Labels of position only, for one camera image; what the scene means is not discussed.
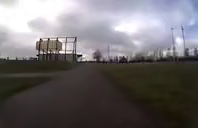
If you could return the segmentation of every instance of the billboard frame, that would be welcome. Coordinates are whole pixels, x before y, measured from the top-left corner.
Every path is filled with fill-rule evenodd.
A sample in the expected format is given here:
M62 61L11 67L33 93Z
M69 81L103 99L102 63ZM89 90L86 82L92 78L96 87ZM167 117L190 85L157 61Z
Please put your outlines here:
M47 41L47 48L46 50L41 50L41 43L46 40ZM49 43L51 40L56 40L56 49L55 50L50 50L49 49ZM68 50L67 49L67 44L72 44L72 49L71 50ZM40 38L39 39L39 44L38 44L38 60L40 60L40 55L42 54L43 55L43 60L47 60L47 61L51 61L51 60L55 60L55 61L58 61L59 60L59 55L60 55L60 52L64 52L65 55L64 55L64 60L66 61L67 60L67 52L71 52L73 54L73 61L75 62L77 60L77 50L76 50L76 47L77 47L77 37L49 37L49 38Z

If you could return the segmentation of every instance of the billboard support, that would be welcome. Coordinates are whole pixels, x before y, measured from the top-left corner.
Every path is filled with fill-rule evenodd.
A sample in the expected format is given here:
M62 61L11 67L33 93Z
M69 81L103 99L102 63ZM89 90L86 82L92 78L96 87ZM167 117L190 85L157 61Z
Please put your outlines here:
M77 37L40 38L40 40L36 42L36 50L38 50L38 60L58 61L63 59L66 61L67 53L70 53L72 54L73 61L76 61L76 46ZM60 52L64 53L64 57L60 57Z

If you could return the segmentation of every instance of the road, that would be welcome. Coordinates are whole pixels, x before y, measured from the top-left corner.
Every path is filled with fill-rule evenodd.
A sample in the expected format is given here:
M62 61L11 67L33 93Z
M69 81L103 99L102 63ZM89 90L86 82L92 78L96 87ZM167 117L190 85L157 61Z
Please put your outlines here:
M3 128L155 128L95 65L80 66L8 99Z

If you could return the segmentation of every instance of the distant building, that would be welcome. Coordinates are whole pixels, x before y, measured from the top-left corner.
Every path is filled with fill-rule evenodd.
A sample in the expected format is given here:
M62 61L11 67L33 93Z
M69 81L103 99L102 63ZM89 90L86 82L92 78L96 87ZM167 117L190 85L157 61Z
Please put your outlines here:
M82 55L80 54L40 54L39 56L39 60L43 61L43 60L49 60L49 61L69 61L69 62L77 62L80 58L82 57Z

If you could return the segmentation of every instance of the grass field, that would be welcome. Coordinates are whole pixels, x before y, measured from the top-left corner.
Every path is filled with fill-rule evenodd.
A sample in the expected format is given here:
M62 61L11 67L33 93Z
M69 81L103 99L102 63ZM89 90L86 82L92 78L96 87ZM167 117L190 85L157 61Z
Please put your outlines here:
M50 80L47 77L38 78L0 78L0 101L23 90Z
M136 103L183 128L198 111L198 64L104 65L106 76Z
M74 64L68 62L5 61L5 63L0 63L0 73L63 71L74 66Z

